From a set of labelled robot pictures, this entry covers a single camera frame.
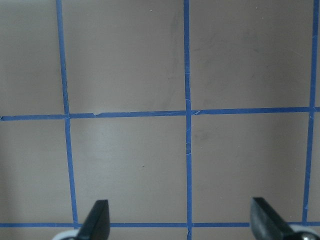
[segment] gray surface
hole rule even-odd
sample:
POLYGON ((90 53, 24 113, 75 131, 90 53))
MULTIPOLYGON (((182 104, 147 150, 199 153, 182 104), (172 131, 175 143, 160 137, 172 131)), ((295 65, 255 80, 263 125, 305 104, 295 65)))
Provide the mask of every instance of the gray surface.
POLYGON ((0 227, 2 240, 51 240, 56 234, 70 230, 60 227, 0 227))
POLYGON ((192 229, 193 240, 254 240, 249 227, 196 227, 192 229))
POLYGON ((73 119, 79 221, 109 199, 114 223, 186 221, 185 117, 73 119))
POLYGON ((250 197, 300 221, 307 113, 192 118, 194 222, 248 222, 250 197))
POLYGON ((0 0, 0 116, 63 114, 55 0, 0 0))
POLYGON ((320 220, 320 114, 314 115, 308 221, 320 220))
POLYGON ((182 0, 65 0, 72 113, 185 109, 182 0))
POLYGON ((71 222, 64 121, 1 122, 0 133, 0 223, 71 222))
POLYGON ((190 1, 193 109, 309 105, 311 0, 190 1))
POLYGON ((108 240, 185 240, 186 228, 112 228, 108 240))

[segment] vertical blue tape strip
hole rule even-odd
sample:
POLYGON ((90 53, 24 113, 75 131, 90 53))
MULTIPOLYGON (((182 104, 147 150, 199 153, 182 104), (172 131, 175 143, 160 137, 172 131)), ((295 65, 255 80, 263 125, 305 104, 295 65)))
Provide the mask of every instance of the vertical blue tape strip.
POLYGON ((69 172, 72 219, 73 219, 73 223, 77 224, 78 223, 78 213, 77 213, 76 188, 75 188, 75 178, 74 178, 74 166, 73 166, 72 148, 71 148, 70 111, 69 111, 68 90, 67 90, 65 39, 64 39, 64 26, 63 26, 62 2, 61 1, 62 0, 56 0, 56 17, 57 17, 58 38, 59 38, 63 107, 64 107, 64 114, 66 115, 66 118, 64 120, 65 143, 66 143, 67 165, 68 165, 68 172, 69 172))
POLYGON ((184 22, 184 87, 185 87, 185 148, 186 148, 186 221, 187 240, 192 239, 192 151, 191 151, 191 89, 190 89, 190 23, 189 23, 189 0, 183 1, 184 22))
POLYGON ((306 164, 304 177, 302 224, 307 225, 309 208, 309 189, 311 177, 312 148, 314 135, 314 116, 316 101, 316 80, 317 80, 317 52, 318 52, 318 24, 319 24, 319 0, 313 1, 313 26, 312 26, 312 54, 311 54, 311 83, 310 83, 310 112, 308 122, 308 137, 306 150, 306 164))

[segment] black object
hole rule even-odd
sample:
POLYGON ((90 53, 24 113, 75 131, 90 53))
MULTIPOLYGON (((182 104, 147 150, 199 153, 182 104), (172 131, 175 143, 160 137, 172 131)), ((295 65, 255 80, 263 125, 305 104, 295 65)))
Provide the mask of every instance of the black object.
POLYGON ((63 240, 107 240, 110 233, 108 200, 98 200, 93 205, 76 237, 63 240))
POLYGON ((320 240, 310 231, 295 232, 262 197, 251 200, 250 226, 257 240, 320 240))

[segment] blue tape grid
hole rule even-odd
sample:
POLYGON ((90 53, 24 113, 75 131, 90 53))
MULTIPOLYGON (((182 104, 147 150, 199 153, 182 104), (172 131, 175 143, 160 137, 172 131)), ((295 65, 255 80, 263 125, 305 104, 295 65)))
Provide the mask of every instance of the blue tape grid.
POLYGON ((316 73, 317 73, 317 51, 318 51, 318 24, 319 24, 319 0, 313 2, 313 27, 312 27, 312 55, 311 55, 311 83, 309 106, 301 107, 270 107, 270 108, 230 108, 230 109, 200 109, 192 110, 191 89, 190 89, 190 34, 189 34, 189 10, 190 1, 183 0, 184 17, 184 75, 185 75, 185 109, 177 111, 138 111, 138 112, 103 112, 93 113, 70 113, 67 91, 67 71, 64 46, 64 30, 62 19, 62 0, 56 0, 56 14, 58 23, 59 52, 61 64, 61 79, 64 114, 52 115, 16 115, 0 116, 0 121, 27 121, 27 120, 64 120, 65 139, 67 149, 67 163, 69 172, 70 198, 72 206, 73 223, 0 223, 0 228, 79 228, 77 201, 75 191, 75 180, 72 160, 70 119, 90 118, 131 118, 131 117, 165 117, 185 116, 186 117, 186 170, 187 170, 187 219, 186 223, 111 223, 113 228, 187 228, 187 239, 192 239, 192 228, 247 228, 248 222, 198 222, 192 221, 192 151, 191 151, 191 118, 197 115, 224 115, 224 114, 272 114, 272 113, 309 113, 308 137, 306 151, 305 184, 303 194, 303 209, 301 222, 291 222, 305 226, 320 226, 320 221, 307 221, 309 188, 311 177, 311 160, 313 147, 314 115, 320 112, 320 107, 315 107, 316 99, 316 73))

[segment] gray floor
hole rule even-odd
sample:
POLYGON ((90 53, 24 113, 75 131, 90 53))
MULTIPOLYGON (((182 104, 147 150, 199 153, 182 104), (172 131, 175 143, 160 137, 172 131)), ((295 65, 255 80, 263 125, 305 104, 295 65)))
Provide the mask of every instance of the gray floor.
MULTIPOLYGON (((253 196, 302 221, 308 111, 200 110, 309 107, 313 7, 312 0, 190 1, 191 106, 199 113, 191 119, 193 223, 248 223, 253 196)), ((69 112, 93 113, 70 120, 78 222, 95 200, 109 199, 112 223, 186 223, 183 0, 62 0, 62 10, 69 112), (143 111, 170 112, 94 117, 143 111)), ((1 239, 49 240, 69 227, 33 224, 75 221, 59 51, 55 0, 0 0, 1 239), (33 227, 18 225, 27 223, 33 227)), ((315 225, 319 114, 307 206, 315 225)), ((113 227, 110 239, 187 233, 113 227)), ((192 229, 193 240, 221 238, 253 240, 248 227, 192 229)))

